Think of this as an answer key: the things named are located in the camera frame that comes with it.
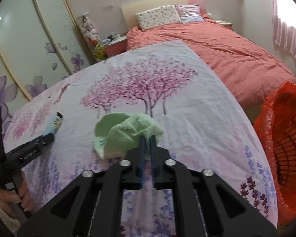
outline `electrical outlet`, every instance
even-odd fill
[[[106,5],[103,6],[103,8],[104,8],[105,10],[111,9],[111,8],[113,8],[113,7],[114,7],[114,4],[113,4],[113,3],[108,3],[108,4],[106,4]]]

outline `red plastic bag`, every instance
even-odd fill
[[[296,85],[286,82],[270,94],[254,129],[269,161],[277,196],[278,223],[296,217]]]

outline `stuffed toy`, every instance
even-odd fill
[[[107,59],[103,45],[100,42],[99,34],[93,28],[93,24],[91,23],[90,19],[86,15],[83,15],[82,21],[83,25],[80,27],[81,33],[83,34],[90,48],[91,46],[93,47],[93,54],[101,61]]]

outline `pillow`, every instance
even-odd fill
[[[176,10],[179,13],[179,16],[182,20],[182,23],[190,23],[190,22],[202,22],[204,19],[202,18],[200,5],[175,5]]]
[[[149,11],[140,12],[137,15],[142,31],[169,24],[182,23],[174,5],[166,5]]]

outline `green towel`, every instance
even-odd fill
[[[139,146],[139,137],[155,135],[158,143],[163,135],[160,125],[146,114],[130,116],[124,112],[110,113],[95,126],[94,149],[102,159],[124,157]]]

